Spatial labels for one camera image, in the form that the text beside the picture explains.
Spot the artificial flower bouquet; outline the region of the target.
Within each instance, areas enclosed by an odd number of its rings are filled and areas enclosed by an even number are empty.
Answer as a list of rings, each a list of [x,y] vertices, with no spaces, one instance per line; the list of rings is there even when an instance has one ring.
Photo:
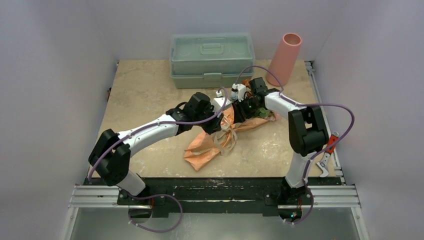
[[[264,79],[262,77],[257,77],[254,79],[246,79],[242,81],[242,84],[247,87],[246,97],[262,97],[265,100],[265,96],[271,93],[278,92],[277,88],[268,88]],[[265,107],[259,110],[259,115],[255,118],[266,119],[272,115],[271,111]]]

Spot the beige ribbon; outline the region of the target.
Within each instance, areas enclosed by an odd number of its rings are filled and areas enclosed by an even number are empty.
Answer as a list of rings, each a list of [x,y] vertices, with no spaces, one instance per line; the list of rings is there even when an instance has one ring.
[[[226,116],[222,118],[221,130],[211,135],[212,142],[215,147],[218,148],[221,156],[226,156],[235,147],[238,136],[236,129],[240,127],[242,123],[231,123],[230,119]]]

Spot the orange wrapping paper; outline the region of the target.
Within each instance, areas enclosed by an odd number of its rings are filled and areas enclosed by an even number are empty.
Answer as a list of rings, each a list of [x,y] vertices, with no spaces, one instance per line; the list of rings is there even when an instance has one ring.
[[[274,113],[272,111],[271,113],[272,115],[268,118],[254,117],[247,119],[245,122],[242,122],[241,126],[235,130],[237,133],[237,137],[238,133],[245,132],[261,125],[264,125],[268,122],[275,122],[281,119],[281,116],[279,114]],[[236,124],[234,123],[234,111],[232,107],[226,109],[223,112],[223,116],[228,117],[232,124]],[[197,135],[194,140],[188,145],[188,147],[184,150],[183,158],[187,162],[189,162],[196,171],[199,171],[213,158],[220,155],[220,151],[217,147],[215,147],[211,135],[212,134],[207,134],[206,132],[199,133],[199,135]]]

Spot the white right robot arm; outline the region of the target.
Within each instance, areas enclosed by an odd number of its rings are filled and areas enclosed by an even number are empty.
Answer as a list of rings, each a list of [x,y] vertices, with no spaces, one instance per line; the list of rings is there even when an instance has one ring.
[[[250,80],[248,86],[233,84],[231,99],[235,123],[253,118],[260,109],[269,110],[288,121],[293,157],[278,197],[288,204],[294,203],[306,191],[313,156],[329,141],[321,107],[294,101],[280,90],[268,88],[261,77]]]

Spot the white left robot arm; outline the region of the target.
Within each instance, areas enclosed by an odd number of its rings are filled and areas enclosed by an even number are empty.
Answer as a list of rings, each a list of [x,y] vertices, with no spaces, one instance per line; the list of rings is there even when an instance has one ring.
[[[223,111],[231,106],[227,95],[210,99],[196,92],[188,101],[179,103],[155,120],[130,130],[115,132],[104,130],[89,155],[91,170],[87,179],[117,186],[129,193],[138,205],[146,203],[149,191],[146,183],[130,170],[130,160],[139,151],[161,140],[178,136],[201,127],[207,134],[221,130]]]

